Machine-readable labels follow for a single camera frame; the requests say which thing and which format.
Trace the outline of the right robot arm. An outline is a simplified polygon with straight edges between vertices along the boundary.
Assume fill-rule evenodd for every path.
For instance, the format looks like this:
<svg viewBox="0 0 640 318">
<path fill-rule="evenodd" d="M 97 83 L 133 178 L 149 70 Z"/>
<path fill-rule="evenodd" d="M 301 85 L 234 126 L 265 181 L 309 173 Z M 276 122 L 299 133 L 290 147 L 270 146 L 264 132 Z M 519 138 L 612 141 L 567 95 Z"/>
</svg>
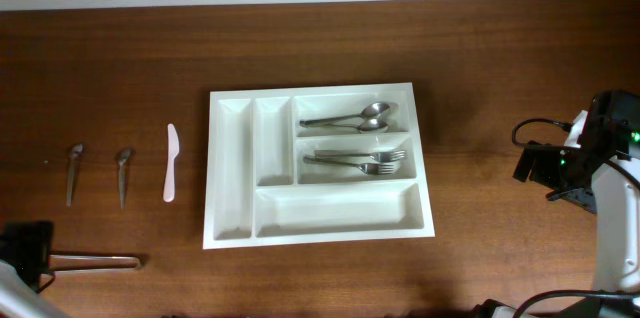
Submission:
<svg viewBox="0 0 640 318">
<path fill-rule="evenodd" d="M 561 317 L 615 318 L 639 314 L 639 98 L 624 91 L 596 94 L 588 110 L 559 122 L 561 145 L 536 141 L 514 145 L 522 155 L 513 176 L 549 188 L 548 201 L 564 200 L 597 218 L 597 254 L 589 290 L 554 290 L 513 308 L 488 299 L 475 318 L 520 318 L 533 305 L 574 297 Z"/>
</svg>

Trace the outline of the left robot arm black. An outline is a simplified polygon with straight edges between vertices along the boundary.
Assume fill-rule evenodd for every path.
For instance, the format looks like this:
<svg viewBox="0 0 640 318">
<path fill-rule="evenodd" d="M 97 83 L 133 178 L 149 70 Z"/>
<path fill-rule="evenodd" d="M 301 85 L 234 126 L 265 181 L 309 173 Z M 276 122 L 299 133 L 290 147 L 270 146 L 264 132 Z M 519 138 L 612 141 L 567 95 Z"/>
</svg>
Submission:
<svg viewBox="0 0 640 318">
<path fill-rule="evenodd" d="M 42 275 L 49 268 L 54 225 L 49 221 L 9 223 L 1 232 L 1 315 L 3 317 L 67 317 L 40 296 Z"/>
</svg>

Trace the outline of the small metal teaspoon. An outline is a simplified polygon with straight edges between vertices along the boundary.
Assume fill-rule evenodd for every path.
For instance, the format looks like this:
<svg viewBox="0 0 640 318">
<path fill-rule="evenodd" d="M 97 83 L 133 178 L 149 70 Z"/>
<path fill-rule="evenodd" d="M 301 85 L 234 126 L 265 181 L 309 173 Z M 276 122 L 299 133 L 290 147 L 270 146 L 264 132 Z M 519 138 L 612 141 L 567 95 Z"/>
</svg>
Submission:
<svg viewBox="0 0 640 318">
<path fill-rule="evenodd" d="M 122 150 L 116 158 L 116 163 L 118 165 L 118 194 L 121 209 L 125 207 L 127 190 L 127 167 L 132 155 L 133 150 L 131 148 L 127 148 Z"/>
<path fill-rule="evenodd" d="M 66 205 L 68 207 L 72 205 L 79 160 L 83 152 L 84 152 L 83 143 L 75 144 L 69 149 L 69 152 L 68 152 L 69 163 L 68 163 L 67 184 L 66 184 Z"/>
</svg>

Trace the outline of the pink plastic knife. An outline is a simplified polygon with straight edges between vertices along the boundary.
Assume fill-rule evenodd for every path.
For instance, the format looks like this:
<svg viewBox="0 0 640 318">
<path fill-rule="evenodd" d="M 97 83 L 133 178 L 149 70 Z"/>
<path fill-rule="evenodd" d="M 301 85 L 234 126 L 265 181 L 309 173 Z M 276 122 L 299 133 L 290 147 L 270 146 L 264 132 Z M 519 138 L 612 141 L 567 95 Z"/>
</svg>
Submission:
<svg viewBox="0 0 640 318">
<path fill-rule="evenodd" d="M 176 181 L 175 181 L 175 160 L 180 152 L 180 143 L 177 130 L 172 123 L 167 125 L 168 137 L 168 154 L 166 174 L 163 187 L 163 201 L 170 203 L 175 199 Z"/>
</svg>

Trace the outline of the metal fork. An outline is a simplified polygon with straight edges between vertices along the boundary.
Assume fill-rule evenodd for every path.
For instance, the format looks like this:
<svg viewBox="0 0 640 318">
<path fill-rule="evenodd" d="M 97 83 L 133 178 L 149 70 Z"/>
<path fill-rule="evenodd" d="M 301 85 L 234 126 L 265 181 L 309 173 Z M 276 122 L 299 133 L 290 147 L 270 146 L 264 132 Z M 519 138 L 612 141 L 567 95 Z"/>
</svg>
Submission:
<svg viewBox="0 0 640 318">
<path fill-rule="evenodd" d="M 351 163 L 351 162 L 344 162 L 344 161 L 321 159 L 321 158 L 312 157 L 312 156 L 304 156 L 303 162 L 307 164 L 335 165 L 335 166 L 345 166 L 350 168 L 356 168 L 366 175 L 389 175 L 389 174 L 393 174 L 396 171 L 395 166 L 393 164 L 388 164 L 388 163 Z"/>
<path fill-rule="evenodd" d="M 318 158 L 370 158 L 377 163 L 392 163 L 403 160 L 407 157 L 406 150 L 390 150 L 363 152 L 358 150 L 315 150 L 314 155 Z"/>
</svg>

